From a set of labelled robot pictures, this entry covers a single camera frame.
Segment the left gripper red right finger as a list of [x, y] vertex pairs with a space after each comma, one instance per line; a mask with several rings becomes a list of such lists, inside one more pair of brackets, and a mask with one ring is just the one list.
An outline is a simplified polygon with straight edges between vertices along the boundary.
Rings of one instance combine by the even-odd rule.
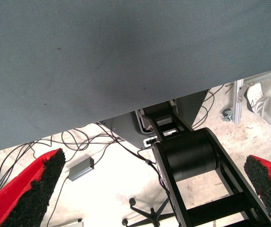
[[244, 170], [271, 218], [271, 162], [249, 155], [246, 158]]

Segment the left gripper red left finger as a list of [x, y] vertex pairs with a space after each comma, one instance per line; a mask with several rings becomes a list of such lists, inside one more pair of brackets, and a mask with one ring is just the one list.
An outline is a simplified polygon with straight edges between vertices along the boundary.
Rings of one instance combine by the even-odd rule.
[[0, 189], [0, 227], [38, 227], [65, 165], [61, 148], [44, 153]]

